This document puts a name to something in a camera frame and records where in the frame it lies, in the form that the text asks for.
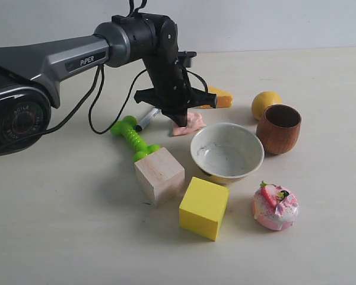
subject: wooden cup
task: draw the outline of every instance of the wooden cup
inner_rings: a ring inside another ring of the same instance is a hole
[[[271,105],[265,109],[257,125],[256,135],[266,152],[287,153],[297,143],[301,121],[301,115],[292,107]]]

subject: cube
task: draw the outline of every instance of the cube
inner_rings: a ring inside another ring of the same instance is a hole
[[[135,170],[138,183],[156,207],[185,187],[185,169],[164,147],[136,161]]]
[[[193,177],[179,206],[180,227],[216,241],[230,190]]]

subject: strawberry cake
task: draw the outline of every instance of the strawberry cake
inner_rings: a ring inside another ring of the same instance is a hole
[[[288,189],[263,181],[253,196],[252,213],[264,227],[284,230],[298,215],[298,201]]]

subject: bowl rim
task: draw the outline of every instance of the bowl rim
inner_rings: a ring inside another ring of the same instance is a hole
[[[220,175],[220,174],[216,174],[214,172],[211,172],[211,171],[208,171],[206,169],[204,169],[197,161],[197,159],[195,159],[195,156],[193,155],[193,142],[194,140],[198,139],[198,137],[201,135],[201,133],[203,133],[204,131],[209,130],[211,128],[214,128],[214,127],[219,127],[219,126],[234,126],[238,129],[241,129],[243,130],[244,132],[247,132],[249,135],[251,135],[257,142],[257,144],[259,145],[260,149],[261,149],[261,158],[258,162],[258,164],[249,172],[246,172],[242,175],[235,175],[235,176],[226,176],[226,175]],[[263,163],[263,160],[265,158],[265,150],[263,148],[263,145],[261,143],[261,140],[257,137],[257,135],[255,135],[252,131],[250,131],[249,129],[247,129],[246,127],[244,126],[241,126],[241,125],[238,125],[236,123],[228,123],[228,122],[220,122],[220,123],[212,123],[208,126],[205,126],[204,128],[202,128],[201,130],[199,130],[194,136],[193,138],[191,139],[191,143],[190,143],[190,154],[191,154],[191,158],[193,159],[193,161],[195,162],[195,164],[200,168],[202,169],[203,171],[207,172],[208,174],[210,174],[211,176],[217,176],[219,178],[226,178],[226,179],[240,179],[240,178],[243,178],[243,177],[246,177],[248,175],[250,175],[251,173],[255,172],[256,170],[258,170],[258,168],[260,168],[260,166],[262,165]]]

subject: yellow foam block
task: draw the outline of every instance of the yellow foam block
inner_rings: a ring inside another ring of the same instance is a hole
[[[220,90],[213,86],[208,86],[208,93],[216,94],[218,97],[218,103],[216,108],[228,108],[232,106],[233,96],[231,93],[226,92],[224,90]],[[201,109],[209,109],[212,108],[210,105],[203,105]]]
[[[216,240],[230,190],[193,177],[179,205],[180,227]]]

